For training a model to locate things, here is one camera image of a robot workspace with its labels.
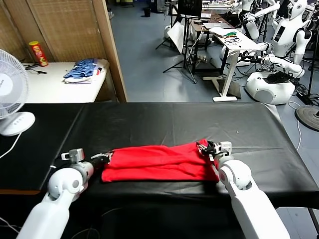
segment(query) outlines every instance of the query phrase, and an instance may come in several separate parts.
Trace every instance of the pringles can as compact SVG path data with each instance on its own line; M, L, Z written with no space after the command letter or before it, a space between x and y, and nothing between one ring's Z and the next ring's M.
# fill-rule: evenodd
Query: pringles can
M34 52L35 56L38 59L38 62L40 63L40 66L47 66L49 63L45 57L45 54L39 44L38 41L31 41L29 42L29 46L31 46L32 51Z

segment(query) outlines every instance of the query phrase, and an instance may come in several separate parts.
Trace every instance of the gray floor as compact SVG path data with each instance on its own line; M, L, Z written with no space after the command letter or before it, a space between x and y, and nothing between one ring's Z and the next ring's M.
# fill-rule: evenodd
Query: gray floor
M150 18L143 15L143 4L133 8L112 6L115 16L111 20L116 48L122 67L129 102L212 102L212 97L218 96L211 82L200 78L198 84L193 84L185 70L171 70L163 74L163 70L182 60L177 52L155 47L162 42L163 31L169 25L169 17L164 20L162 14L152 13ZM220 64L217 56L220 46L211 46L207 52L200 54L214 56L214 62ZM309 71L306 70L302 81L309 82ZM319 92L319 73L315 72L312 93ZM246 78L238 80L245 85ZM242 99L239 102L252 102L241 87ZM302 105L297 97L292 97ZM277 106L283 125L295 146L299 141L297 120L294 110L288 105ZM299 154L309 169L313 178L319 183L319 133L309 130L300 124L302 142ZM284 221L292 239L315 239L316 231L308 212L304 208L280 208L278 212Z

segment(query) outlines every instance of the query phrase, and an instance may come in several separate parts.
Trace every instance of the wooden partition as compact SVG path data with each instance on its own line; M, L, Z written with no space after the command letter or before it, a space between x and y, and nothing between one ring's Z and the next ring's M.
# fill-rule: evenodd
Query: wooden partition
M39 41L49 62L104 58L120 102L126 91L105 0L0 0L0 48L30 60Z

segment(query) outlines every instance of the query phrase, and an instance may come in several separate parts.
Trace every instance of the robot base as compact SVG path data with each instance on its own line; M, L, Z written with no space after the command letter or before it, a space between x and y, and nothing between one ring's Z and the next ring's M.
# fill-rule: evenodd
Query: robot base
M268 84L264 78L274 72L255 72L247 79L245 90L255 100L280 105L286 104L292 96L295 86L291 82Z

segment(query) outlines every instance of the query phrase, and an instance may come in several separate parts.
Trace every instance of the red towel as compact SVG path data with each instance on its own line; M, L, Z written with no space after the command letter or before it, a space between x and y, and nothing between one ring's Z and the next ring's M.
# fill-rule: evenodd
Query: red towel
M207 145L207 140L199 143ZM219 178L196 143L115 149L102 173L103 182L147 180L218 182Z

